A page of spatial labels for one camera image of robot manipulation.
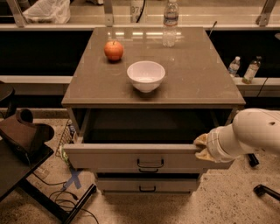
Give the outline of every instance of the water bottle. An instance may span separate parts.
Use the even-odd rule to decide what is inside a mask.
[[[248,69],[246,73],[244,74],[244,77],[242,78],[242,82],[245,84],[251,84],[252,80],[254,79],[257,71],[260,68],[261,65],[261,59],[262,57],[257,56],[256,59],[253,59],[251,63],[248,66]]]
[[[240,67],[240,57],[236,56],[227,69],[232,78],[234,78],[235,75],[237,74],[239,67]]]
[[[168,0],[164,9],[163,45],[172,47],[175,45],[176,28],[178,25],[179,7],[177,0]]]

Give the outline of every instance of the black chair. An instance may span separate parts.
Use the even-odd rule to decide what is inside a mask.
[[[0,81],[0,107],[7,108],[3,118],[14,115],[17,110],[17,104],[15,102],[14,95],[14,87],[11,84]]]
[[[251,167],[255,167],[260,164],[259,160],[256,158],[255,154],[250,153],[247,156],[248,156],[248,162]]]
[[[265,193],[267,193],[268,195],[270,195],[271,197],[275,198],[276,200],[280,201],[280,194],[273,191],[272,189],[268,188],[265,185],[258,185],[254,188],[254,192],[256,193],[257,196],[261,197],[263,196]]]

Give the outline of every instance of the tile floor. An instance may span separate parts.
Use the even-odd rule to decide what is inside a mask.
[[[67,118],[52,114],[34,122],[53,126],[56,135],[47,145],[56,151]],[[67,165],[54,154],[38,169],[38,175],[50,184],[67,181],[71,177]],[[280,157],[268,154],[256,156],[260,164],[254,169],[249,166],[246,157],[240,157],[229,170],[211,170],[204,174],[199,189],[191,196],[147,193],[102,195],[97,190],[83,208],[94,214],[100,224],[278,224],[280,202],[269,195],[257,197],[253,188],[263,184],[280,192]],[[28,179],[47,196],[62,187],[46,185],[33,175]],[[79,179],[81,188],[77,189],[75,184],[67,188],[78,198],[95,182],[94,176],[87,170],[79,175]],[[0,203],[0,223],[55,224],[60,221],[17,188]],[[80,211],[72,223],[97,222],[89,213]]]

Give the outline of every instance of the apple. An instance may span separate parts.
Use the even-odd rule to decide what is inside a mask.
[[[104,52],[109,60],[119,60],[123,56],[123,46],[116,40],[110,40],[104,46]]]

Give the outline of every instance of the ceramic bowl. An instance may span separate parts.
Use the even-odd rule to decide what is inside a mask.
[[[138,61],[129,66],[127,74],[136,89],[149,93],[158,88],[165,77],[165,69],[153,61]]]

